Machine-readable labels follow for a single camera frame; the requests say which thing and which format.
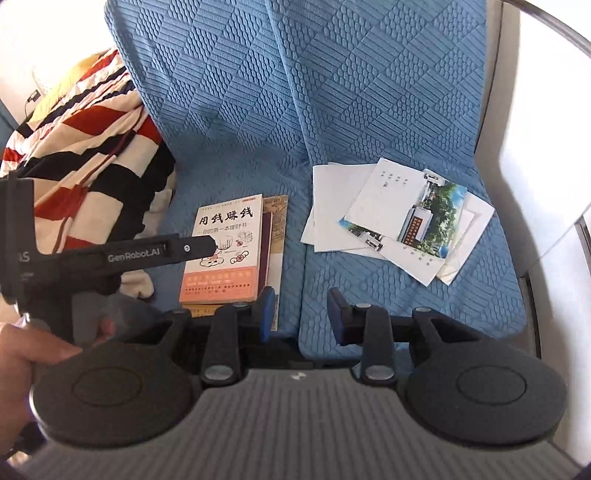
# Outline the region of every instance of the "book cover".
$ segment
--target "book cover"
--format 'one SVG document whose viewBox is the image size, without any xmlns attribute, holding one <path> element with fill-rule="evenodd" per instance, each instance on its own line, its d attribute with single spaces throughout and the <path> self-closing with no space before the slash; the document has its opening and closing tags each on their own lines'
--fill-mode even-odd
<svg viewBox="0 0 591 480">
<path fill-rule="evenodd" d="M 407 167 L 399 169 L 398 164 L 383 160 L 382 165 L 378 163 L 376 167 L 381 188 L 358 205 L 358 211 L 363 209 L 373 216 L 370 219 L 373 223 L 382 215 L 382 225 L 378 225 L 378 230 L 371 230 L 346 218 L 341 218 L 339 225 L 427 286 L 452 253 L 457 244 L 455 240 L 459 242 L 474 217 L 471 212 L 463 215 L 467 190 L 430 170 L 409 173 Z M 394 196 L 400 201 L 386 202 Z M 400 221 L 400 225 L 393 225 L 393 218 Z M 384 231 L 395 232 L 395 235 L 384 235 Z"/>
<path fill-rule="evenodd" d="M 262 195 L 200 207 L 193 236 L 211 235 L 212 257 L 185 265 L 179 301 L 219 304 L 254 301 L 258 292 Z"/>
<path fill-rule="evenodd" d="M 263 200 L 263 210 L 273 214 L 271 227 L 271 249 L 269 253 L 269 272 L 267 285 L 275 290 L 275 315 L 271 330 L 277 330 L 279 315 L 279 293 L 281 290 L 281 270 L 283 267 L 283 248 L 285 244 L 285 222 L 287 220 L 287 195 L 268 197 Z"/>
<path fill-rule="evenodd" d="M 262 214 L 262 228 L 261 228 L 261 265 L 259 267 L 258 289 L 259 295 L 265 285 L 267 284 L 267 274 L 269 272 L 269 251 L 271 246 L 271 222 L 273 214 L 271 212 L 264 212 Z M 191 317 L 209 317 L 222 306 L 219 303 L 200 304 L 200 303 L 183 303 L 183 308 L 189 309 Z"/>
</svg>

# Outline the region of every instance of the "blue seat cushion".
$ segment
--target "blue seat cushion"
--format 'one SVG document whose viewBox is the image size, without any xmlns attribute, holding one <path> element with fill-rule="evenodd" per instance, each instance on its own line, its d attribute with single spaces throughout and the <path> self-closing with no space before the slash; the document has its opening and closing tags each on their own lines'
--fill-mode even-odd
<svg viewBox="0 0 591 480">
<path fill-rule="evenodd" d="M 488 199 L 473 163 L 485 0 L 108 0 L 106 19 L 178 162 L 164 232 L 188 234 L 200 205 L 290 195 L 280 329 L 306 356 L 359 356 L 335 344 L 331 286 L 396 314 L 429 305 L 496 336 L 525 325 L 496 216 L 450 287 L 298 243 L 315 164 L 384 156 Z M 151 272 L 158 307 L 176 304 L 181 272 Z"/>
<path fill-rule="evenodd" d="M 298 334 L 301 292 L 304 284 L 306 246 L 301 232 L 310 211 L 310 173 L 308 161 L 286 158 L 275 148 L 259 148 L 248 155 L 241 147 L 232 152 L 225 146 L 223 155 L 217 144 L 202 145 L 199 166 L 181 166 L 177 171 L 177 190 L 161 227 L 162 233 L 191 235 L 197 208 L 262 193 L 264 196 L 289 195 L 285 232 L 284 262 L 279 306 L 280 335 Z M 155 290 L 155 306 L 169 310 L 178 305 L 178 293 L 184 264 L 166 265 L 148 270 Z"/>
</svg>

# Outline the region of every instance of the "hand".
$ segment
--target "hand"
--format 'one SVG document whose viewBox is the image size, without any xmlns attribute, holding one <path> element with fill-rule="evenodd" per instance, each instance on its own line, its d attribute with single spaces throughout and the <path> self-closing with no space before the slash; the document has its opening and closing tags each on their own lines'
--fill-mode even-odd
<svg viewBox="0 0 591 480">
<path fill-rule="evenodd" d="M 0 326 L 0 454 L 10 451 L 33 418 L 29 408 L 33 363 L 55 365 L 81 351 L 41 330 Z"/>
</svg>

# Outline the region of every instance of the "power cord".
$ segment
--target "power cord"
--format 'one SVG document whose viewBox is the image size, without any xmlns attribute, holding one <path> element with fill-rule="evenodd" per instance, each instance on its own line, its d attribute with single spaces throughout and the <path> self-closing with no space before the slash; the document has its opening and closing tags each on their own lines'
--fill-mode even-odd
<svg viewBox="0 0 591 480">
<path fill-rule="evenodd" d="M 27 121 L 27 119 L 29 118 L 29 115 L 32 115 L 33 112 L 31 112 L 30 114 L 27 114 L 27 105 L 31 102 L 36 102 L 37 100 L 39 100 L 39 98 L 41 97 L 41 94 L 39 93 L 39 90 L 35 90 L 32 94 L 29 95 L 29 98 L 27 99 L 27 101 L 25 102 L 25 122 Z"/>
</svg>

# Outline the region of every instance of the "book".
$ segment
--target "book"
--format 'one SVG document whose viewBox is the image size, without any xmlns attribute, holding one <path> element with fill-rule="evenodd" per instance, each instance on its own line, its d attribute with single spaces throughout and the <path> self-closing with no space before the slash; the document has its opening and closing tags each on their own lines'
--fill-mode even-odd
<svg viewBox="0 0 591 480">
<path fill-rule="evenodd" d="M 263 212 L 261 227 L 261 265 L 259 267 L 259 277 L 257 286 L 257 295 L 259 295 L 267 284 L 267 274 L 269 272 L 269 253 L 271 250 L 271 225 L 273 214 Z M 191 317 L 208 317 L 213 315 L 222 304 L 201 304 L 201 303 L 183 303 L 183 308 L 189 309 Z"/>
<path fill-rule="evenodd" d="M 210 235 L 217 249 L 185 265 L 179 301 L 221 304 L 258 294 L 262 195 L 199 207 L 193 236 Z"/>
<path fill-rule="evenodd" d="M 266 212 L 263 199 L 262 226 L 261 226 L 261 266 L 259 267 L 259 280 L 257 296 L 261 294 L 262 289 L 267 285 L 267 276 L 269 274 L 269 255 L 271 253 L 271 227 L 273 223 L 272 212 Z"/>
<path fill-rule="evenodd" d="M 278 327 L 279 293 L 281 290 L 281 270 L 283 267 L 283 249 L 285 245 L 285 222 L 287 220 L 287 195 L 263 199 L 263 211 L 273 214 L 271 226 L 271 247 L 269 249 L 269 272 L 267 285 L 275 290 L 275 315 L 271 330 Z"/>
</svg>

